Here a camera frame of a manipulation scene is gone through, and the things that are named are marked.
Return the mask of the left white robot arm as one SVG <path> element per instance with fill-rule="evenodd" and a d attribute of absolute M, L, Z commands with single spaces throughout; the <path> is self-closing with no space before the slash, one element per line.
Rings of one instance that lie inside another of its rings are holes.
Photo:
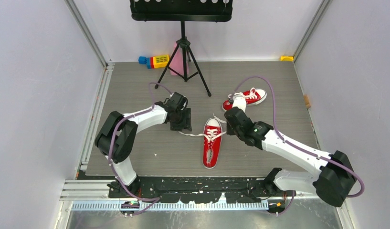
<path fill-rule="evenodd" d="M 191 130 L 191 109 L 188 99 L 174 92 L 164 101 L 154 103 L 147 109 L 135 113 L 122 114 L 113 111 L 109 114 L 94 144 L 106 156 L 108 163 L 121 183 L 120 191 L 128 198 L 134 197 L 139 190 L 135 182 L 130 153 L 136 135 L 150 127 L 170 124 L 171 131 Z"/>

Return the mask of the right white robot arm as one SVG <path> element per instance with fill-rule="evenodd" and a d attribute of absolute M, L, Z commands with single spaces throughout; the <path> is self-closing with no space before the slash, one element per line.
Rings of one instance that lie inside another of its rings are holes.
<path fill-rule="evenodd" d="M 229 135 L 235 135 L 248 146 L 281 156 L 304 169 L 303 172 L 293 172 L 273 168 L 262 182 L 263 189 L 269 195 L 301 191 L 315 193 L 331 206 L 343 205 L 357 181 L 345 153 L 336 151 L 330 154 L 308 147 L 265 122 L 253 122 L 238 107 L 226 111 L 224 117 Z"/>

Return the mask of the red sneaker with laces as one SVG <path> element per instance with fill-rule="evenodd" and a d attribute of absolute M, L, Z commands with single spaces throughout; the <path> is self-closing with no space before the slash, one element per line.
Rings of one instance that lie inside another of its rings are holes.
<path fill-rule="evenodd" d="M 212 169 L 216 166 L 218 155 L 221 148 L 222 137 L 226 132 L 222 128 L 223 121 L 213 115 L 209 118 L 200 134 L 186 134 L 179 131 L 180 134 L 190 137 L 203 137 L 203 157 L 202 162 L 205 168 Z"/>

